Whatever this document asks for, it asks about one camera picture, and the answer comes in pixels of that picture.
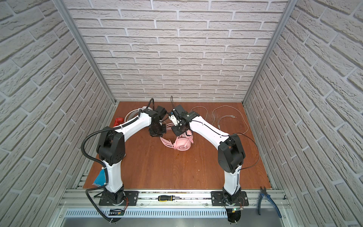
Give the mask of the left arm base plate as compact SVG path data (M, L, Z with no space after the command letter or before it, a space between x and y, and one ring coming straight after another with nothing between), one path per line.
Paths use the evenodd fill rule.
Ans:
M112 193L108 190L104 190L100 197L100 206L136 206L138 201L138 191L119 191Z

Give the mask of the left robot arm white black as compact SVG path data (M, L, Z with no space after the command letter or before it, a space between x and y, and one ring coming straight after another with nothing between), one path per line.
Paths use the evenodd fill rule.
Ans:
M112 204L119 205L124 201L124 186L121 174L121 162L125 157L126 141L140 130L148 127L150 136L161 137L166 133L166 125L162 120L167 115L165 108L158 106L156 110L140 109L138 113L117 127L105 127L101 132L97 153L103 163L105 173L105 189L102 197Z

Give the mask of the white headphones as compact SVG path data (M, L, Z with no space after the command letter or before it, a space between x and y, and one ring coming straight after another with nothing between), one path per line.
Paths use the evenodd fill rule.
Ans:
M132 118L134 118L135 116L138 115L138 112L140 110L145 110L145 109L146 109L146 106L130 111L128 114L126 114L126 116L124 118L124 120L125 120L124 122L127 122L127 121L131 120Z

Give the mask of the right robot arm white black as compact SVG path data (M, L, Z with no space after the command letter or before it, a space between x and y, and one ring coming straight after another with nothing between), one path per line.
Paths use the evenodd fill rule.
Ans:
M169 114L173 122L172 131L180 136L192 131L210 142L218 151L218 163L224 170L223 203L232 205L241 192L240 171L246 157L241 140L237 134L228 134L209 124L195 112L181 114L173 110Z

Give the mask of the pink headphones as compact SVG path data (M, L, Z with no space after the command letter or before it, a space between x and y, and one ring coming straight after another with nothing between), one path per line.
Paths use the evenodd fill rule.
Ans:
M178 151L187 151L191 148L193 141L193 133L191 130L187 130L182 135L177 136L174 142L160 138L161 142L168 148L172 148Z

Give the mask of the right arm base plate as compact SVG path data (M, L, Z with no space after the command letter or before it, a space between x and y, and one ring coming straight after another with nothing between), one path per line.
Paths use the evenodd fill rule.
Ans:
M249 206L249 200L245 191L238 191L230 195L225 191L211 192L212 206Z

